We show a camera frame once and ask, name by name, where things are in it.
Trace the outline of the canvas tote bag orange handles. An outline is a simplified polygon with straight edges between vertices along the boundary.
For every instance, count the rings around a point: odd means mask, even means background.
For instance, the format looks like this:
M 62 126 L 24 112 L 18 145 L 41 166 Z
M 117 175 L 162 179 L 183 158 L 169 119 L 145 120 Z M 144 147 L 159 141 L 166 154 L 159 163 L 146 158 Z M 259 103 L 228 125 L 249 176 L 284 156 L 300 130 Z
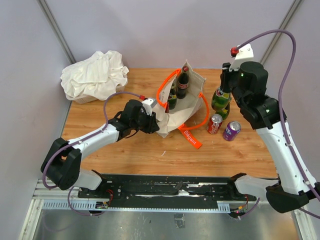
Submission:
M 182 68 L 188 66 L 189 82 L 186 91 L 186 96 L 183 99 L 178 99 L 174 109 L 165 113 L 166 104 L 170 94 L 171 86 L 177 84 Z M 170 132 L 179 130 L 185 139 L 196 149 L 202 146 L 191 133 L 192 130 L 204 126 L 210 116 L 210 106 L 203 94 L 203 88 L 206 79 L 195 72 L 191 65 L 186 61 L 181 68 L 174 70 L 160 85 L 156 92 L 156 106 L 152 109 L 156 113 L 156 122 L 159 126 L 157 134 L 166 138 Z M 187 120 L 190 119 L 202 106 L 205 106 L 205 117 L 202 118 L 199 124 L 187 126 Z

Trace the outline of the red cola can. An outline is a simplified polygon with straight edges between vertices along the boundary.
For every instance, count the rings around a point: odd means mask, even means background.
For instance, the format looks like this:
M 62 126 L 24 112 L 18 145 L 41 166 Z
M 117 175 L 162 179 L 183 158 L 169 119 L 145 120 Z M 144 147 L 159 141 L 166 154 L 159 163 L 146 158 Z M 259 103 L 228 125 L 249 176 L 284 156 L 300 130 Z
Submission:
M 210 118 L 209 118 L 209 121 L 207 123 L 207 127 L 206 127 L 206 130 L 209 134 L 212 134 L 212 135 L 215 135 L 221 125 L 223 123 L 223 118 L 220 114 L 213 114 Z

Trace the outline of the purple soda can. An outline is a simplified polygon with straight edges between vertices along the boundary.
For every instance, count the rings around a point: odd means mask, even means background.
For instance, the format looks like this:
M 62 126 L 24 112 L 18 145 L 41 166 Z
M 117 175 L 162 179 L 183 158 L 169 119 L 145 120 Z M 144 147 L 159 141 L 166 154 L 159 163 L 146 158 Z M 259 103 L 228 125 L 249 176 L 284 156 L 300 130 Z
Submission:
M 231 121 L 223 131 L 222 137 L 226 141 L 233 141 L 241 131 L 241 124 L 238 121 Z

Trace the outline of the green bottle gold foil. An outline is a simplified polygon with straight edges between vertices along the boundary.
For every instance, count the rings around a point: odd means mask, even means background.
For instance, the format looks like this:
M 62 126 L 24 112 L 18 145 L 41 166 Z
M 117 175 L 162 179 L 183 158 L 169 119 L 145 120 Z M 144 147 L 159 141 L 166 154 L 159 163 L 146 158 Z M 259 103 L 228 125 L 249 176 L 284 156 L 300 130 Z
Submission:
M 216 114 L 219 114 L 222 117 L 222 120 L 226 120 L 230 114 L 230 103 L 220 111 L 217 111 Z

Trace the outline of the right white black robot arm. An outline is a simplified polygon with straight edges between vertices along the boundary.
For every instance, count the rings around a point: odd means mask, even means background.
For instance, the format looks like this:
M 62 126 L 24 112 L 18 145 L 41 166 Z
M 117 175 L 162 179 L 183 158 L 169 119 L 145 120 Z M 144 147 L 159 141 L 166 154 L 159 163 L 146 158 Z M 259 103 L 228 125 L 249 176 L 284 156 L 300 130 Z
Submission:
M 230 178 L 227 196 L 238 200 L 248 194 L 268 201 L 279 213 L 291 212 L 320 197 L 320 183 L 304 163 L 290 133 L 280 99 L 266 95 L 268 72 L 255 61 L 233 69 L 222 65 L 220 89 L 231 93 L 242 116 L 261 137 L 275 164 L 277 179 L 238 173 Z

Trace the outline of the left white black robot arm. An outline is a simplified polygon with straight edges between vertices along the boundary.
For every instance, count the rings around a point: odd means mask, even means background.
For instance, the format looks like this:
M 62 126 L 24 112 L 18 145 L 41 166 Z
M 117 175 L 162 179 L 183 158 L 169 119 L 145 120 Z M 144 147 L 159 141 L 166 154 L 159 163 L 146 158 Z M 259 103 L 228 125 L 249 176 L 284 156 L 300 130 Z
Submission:
M 56 139 L 40 168 L 42 178 L 53 182 L 55 188 L 68 190 L 72 187 L 85 188 L 96 198 L 107 193 L 103 177 L 95 170 L 81 169 L 81 162 L 97 150 L 134 136 L 141 131 L 146 134 L 160 128 L 153 107 L 154 98 L 143 101 L 129 100 L 124 109 L 96 130 L 70 140 Z

